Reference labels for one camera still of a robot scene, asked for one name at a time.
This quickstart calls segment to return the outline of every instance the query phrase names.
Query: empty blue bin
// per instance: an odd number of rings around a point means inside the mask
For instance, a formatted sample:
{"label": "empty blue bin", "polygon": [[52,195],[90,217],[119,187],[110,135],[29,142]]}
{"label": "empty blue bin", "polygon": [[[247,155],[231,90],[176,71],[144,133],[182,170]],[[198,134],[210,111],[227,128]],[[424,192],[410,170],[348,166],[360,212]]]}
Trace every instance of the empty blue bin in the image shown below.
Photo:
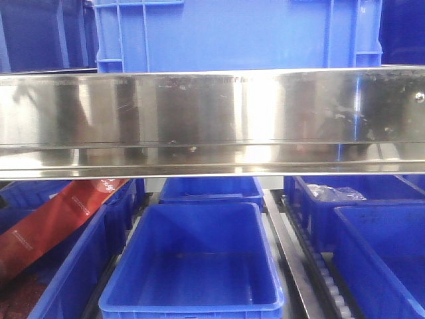
{"label": "empty blue bin", "polygon": [[263,196],[257,177],[172,177],[165,181],[159,202],[212,203],[250,202],[263,209]]}
{"label": "empty blue bin", "polygon": [[70,181],[14,181],[0,189],[0,196],[10,207],[36,209],[69,183]]}
{"label": "empty blue bin", "polygon": [[283,303],[257,205],[171,204],[147,208],[99,307],[104,319],[280,319]]}
{"label": "empty blue bin", "polygon": [[368,319],[425,318],[425,206],[336,209],[333,262]]}
{"label": "empty blue bin", "polygon": [[382,0],[95,0],[99,72],[381,65]]}
{"label": "empty blue bin", "polygon": [[[320,201],[308,184],[351,187],[366,197],[365,201]],[[334,175],[294,177],[292,209],[301,218],[313,246],[320,252],[335,248],[335,226],[331,216],[338,206],[425,203],[425,192],[396,175]]]}

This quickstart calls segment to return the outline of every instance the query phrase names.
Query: red bag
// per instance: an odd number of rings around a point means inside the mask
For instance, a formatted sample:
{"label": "red bag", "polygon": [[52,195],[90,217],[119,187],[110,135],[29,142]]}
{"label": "red bag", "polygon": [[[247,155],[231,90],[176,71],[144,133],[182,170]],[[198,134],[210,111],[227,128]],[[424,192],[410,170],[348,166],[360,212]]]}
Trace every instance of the red bag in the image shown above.
{"label": "red bag", "polygon": [[128,179],[73,181],[0,236],[0,288],[83,225]]}

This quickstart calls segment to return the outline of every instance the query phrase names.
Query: metal bar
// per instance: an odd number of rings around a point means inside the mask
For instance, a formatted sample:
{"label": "metal bar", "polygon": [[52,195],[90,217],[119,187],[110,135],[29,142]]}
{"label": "metal bar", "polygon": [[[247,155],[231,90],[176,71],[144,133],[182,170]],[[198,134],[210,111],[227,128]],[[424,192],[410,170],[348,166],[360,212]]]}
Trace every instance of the metal bar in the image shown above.
{"label": "metal bar", "polygon": [[0,179],[425,171],[423,67],[5,75],[0,96]]}
{"label": "metal bar", "polygon": [[320,307],[319,300],[317,299],[310,279],[304,269],[301,257],[286,229],[270,190],[264,192],[264,201],[266,202],[270,224],[273,226],[272,228],[278,240],[278,248],[280,249],[281,255],[288,263],[289,270],[296,286],[296,292],[301,300],[307,318],[329,318]]}

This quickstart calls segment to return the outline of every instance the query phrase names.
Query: crate handle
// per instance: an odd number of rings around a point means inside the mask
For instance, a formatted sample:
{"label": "crate handle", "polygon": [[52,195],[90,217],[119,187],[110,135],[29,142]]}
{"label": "crate handle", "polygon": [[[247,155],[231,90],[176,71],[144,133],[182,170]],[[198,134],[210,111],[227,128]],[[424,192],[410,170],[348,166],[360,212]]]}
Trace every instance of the crate handle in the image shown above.
{"label": "crate handle", "polygon": [[239,198],[242,197],[241,193],[228,193],[228,194],[198,194],[198,195],[193,195],[190,193],[186,193],[185,196],[188,197],[198,197],[198,198]]}
{"label": "crate handle", "polygon": [[182,5],[185,0],[146,0],[143,1],[144,5],[154,6],[154,5]]}

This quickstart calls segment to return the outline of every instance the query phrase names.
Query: blue crate stack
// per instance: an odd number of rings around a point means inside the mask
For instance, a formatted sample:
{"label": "blue crate stack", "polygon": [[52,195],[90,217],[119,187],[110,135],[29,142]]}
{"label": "blue crate stack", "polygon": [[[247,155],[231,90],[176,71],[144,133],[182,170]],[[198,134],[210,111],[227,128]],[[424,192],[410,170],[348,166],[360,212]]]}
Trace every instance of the blue crate stack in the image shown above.
{"label": "blue crate stack", "polygon": [[[290,209],[307,229],[313,246],[319,252],[335,248],[334,208],[357,205],[425,204],[425,192],[396,175],[294,176],[285,179]],[[351,187],[366,197],[364,201],[322,201],[316,199],[308,184]]]}
{"label": "blue crate stack", "polygon": [[88,0],[0,1],[0,73],[95,67]]}

